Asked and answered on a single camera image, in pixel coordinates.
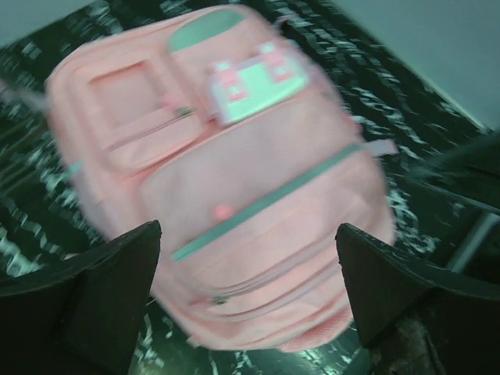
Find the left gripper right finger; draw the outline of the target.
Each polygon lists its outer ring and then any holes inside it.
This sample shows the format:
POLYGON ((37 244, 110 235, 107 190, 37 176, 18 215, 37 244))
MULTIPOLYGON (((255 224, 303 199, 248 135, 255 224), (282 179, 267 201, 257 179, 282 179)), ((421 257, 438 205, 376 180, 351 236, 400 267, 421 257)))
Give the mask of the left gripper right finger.
POLYGON ((337 252, 375 374, 497 374, 499 287, 343 223, 337 252))

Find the pink student backpack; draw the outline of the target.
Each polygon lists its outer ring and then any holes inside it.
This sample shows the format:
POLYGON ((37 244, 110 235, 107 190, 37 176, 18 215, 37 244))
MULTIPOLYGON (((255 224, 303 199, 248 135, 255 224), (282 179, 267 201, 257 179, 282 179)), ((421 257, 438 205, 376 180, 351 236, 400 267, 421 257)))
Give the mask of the pink student backpack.
POLYGON ((158 220, 152 294, 194 345, 300 352, 352 322, 335 235, 390 244, 378 162, 334 83, 244 5, 216 5, 80 46, 43 112, 87 219, 112 239, 158 220))

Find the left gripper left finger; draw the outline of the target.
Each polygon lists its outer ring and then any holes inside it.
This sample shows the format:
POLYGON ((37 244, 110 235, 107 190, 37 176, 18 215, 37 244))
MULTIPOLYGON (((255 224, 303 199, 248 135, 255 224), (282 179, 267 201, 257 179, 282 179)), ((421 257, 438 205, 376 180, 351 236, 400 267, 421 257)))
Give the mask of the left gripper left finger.
POLYGON ((3 374, 126 374, 160 252, 158 221, 1 282, 3 374))

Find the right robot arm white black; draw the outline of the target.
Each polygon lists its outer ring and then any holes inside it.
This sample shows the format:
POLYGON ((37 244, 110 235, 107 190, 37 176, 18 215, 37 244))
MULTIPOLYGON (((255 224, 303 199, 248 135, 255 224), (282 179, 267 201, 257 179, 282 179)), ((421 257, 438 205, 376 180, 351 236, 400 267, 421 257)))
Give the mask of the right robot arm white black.
POLYGON ((405 178, 478 211, 453 251, 434 261, 457 273, 499 282, 499 132, 475 138, 410 167, 405 178))

